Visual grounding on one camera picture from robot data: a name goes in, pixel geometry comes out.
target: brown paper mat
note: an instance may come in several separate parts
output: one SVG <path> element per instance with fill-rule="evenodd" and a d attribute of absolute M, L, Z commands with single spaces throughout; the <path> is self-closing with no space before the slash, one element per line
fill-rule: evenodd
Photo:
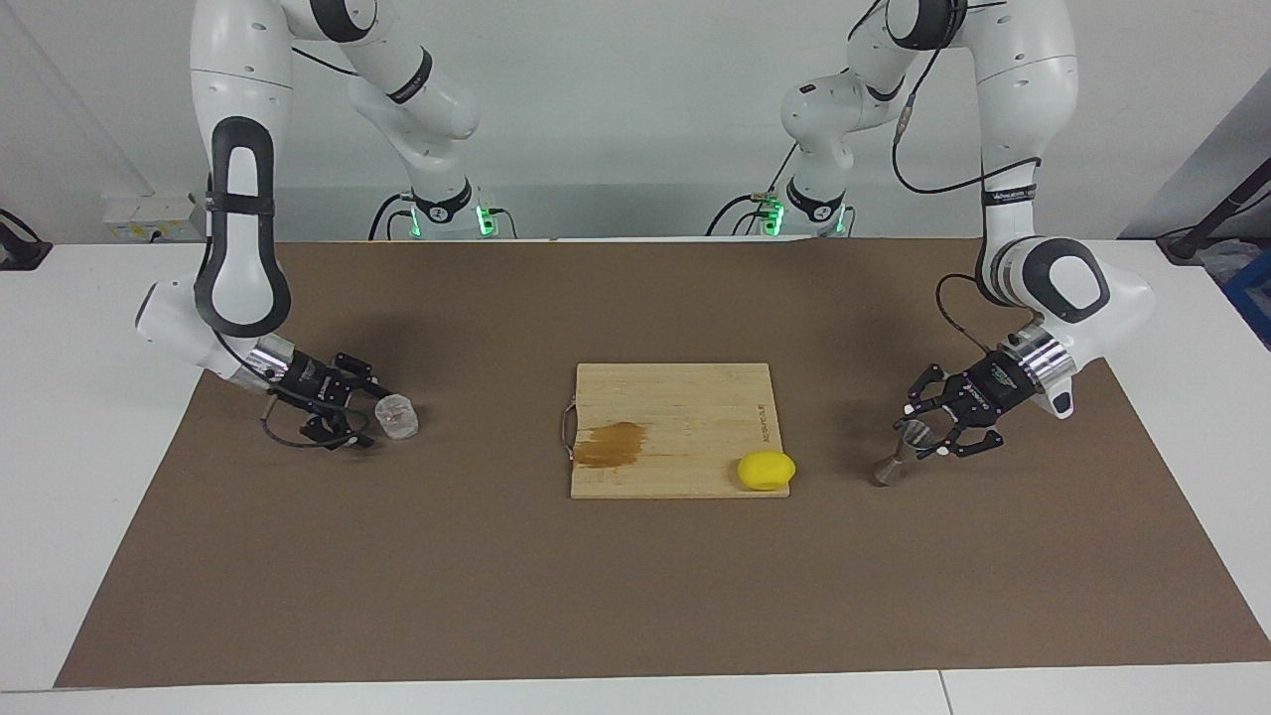
<path fill-rule="evenodd" d="M 422 434 L 295 453 L 205 378 L 57 686 L 1271 659 L 1103 364 L 1070 422 L 863 481 L 925 366 L 976 361 L 932 302 L 976 248 L 282 245 L 285 334 L 374 363 Z M 949 293 L 985 339 L 1027 320 Z M 569 499 L 576 367 L 669 362 L 771 364 L 791 499 Z"/>

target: wooden cutting board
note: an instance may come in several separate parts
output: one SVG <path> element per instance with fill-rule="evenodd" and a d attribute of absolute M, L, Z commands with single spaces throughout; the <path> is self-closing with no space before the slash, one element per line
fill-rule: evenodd
<path fill-rule="evenodd" d="M 578 366 L 574 499 L 782 499 L 737 480 L 782 452 L 766 364 Z"/>

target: metal handle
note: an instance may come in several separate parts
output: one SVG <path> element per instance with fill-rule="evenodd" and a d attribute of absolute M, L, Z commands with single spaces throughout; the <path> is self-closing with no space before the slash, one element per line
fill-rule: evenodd
<path fill-rule="evenodd" d="M 566 406 L 564 413 L 561 413 L 561 446 L 564 447 L 566 455 L 569 456 L 569 462 L 573 462 L 573 446 L 578 439 L 578 422 L 574 420 L 573 438 L 569 437 L 569 414 L 573 413 L 577 418 L 578 415 L 578 398 L 571 398 L 569 405 Z"/>

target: power outlet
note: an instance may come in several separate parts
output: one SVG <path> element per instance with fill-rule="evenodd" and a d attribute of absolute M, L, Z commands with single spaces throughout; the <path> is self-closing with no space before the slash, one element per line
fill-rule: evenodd
<path fill-rule="evenodd" d="M 116 239 L 130 243 L 200 243 L 194 197 L 144 196 L 107 198 L 103 222 Z"/>

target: transparent cup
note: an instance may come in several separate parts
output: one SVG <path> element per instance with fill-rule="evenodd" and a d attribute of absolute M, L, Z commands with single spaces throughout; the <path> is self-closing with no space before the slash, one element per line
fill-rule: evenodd
<path fill-rule="evenodd" d="M 389 439 L 411 439 L 419 434 L 419 417 L 414 406 L 402 395 L 390 395 L 375 405 L 375 419 Z"/>

